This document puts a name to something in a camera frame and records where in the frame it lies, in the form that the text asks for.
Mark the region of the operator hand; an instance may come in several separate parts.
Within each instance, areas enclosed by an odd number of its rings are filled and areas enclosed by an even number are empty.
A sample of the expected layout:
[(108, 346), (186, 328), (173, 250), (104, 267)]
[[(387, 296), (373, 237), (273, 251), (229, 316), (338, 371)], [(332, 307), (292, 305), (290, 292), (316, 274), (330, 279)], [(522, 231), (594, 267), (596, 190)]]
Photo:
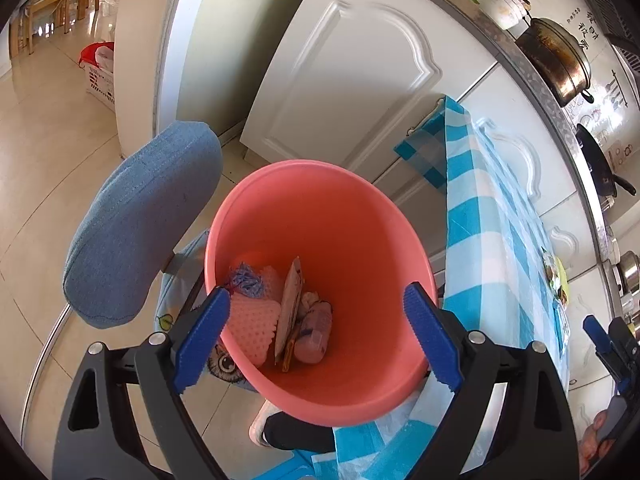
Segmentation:
[(584, 432), (578, 443), (579, 474), (583, 477), (598, 460), (610, 452), (615, 443), (614, 439), (604, 437), (604, 430), (608, 425), (615, 426), (623, 413), (618, 396), (613, 396), (608, 408), (600, 411), (593, 422)]

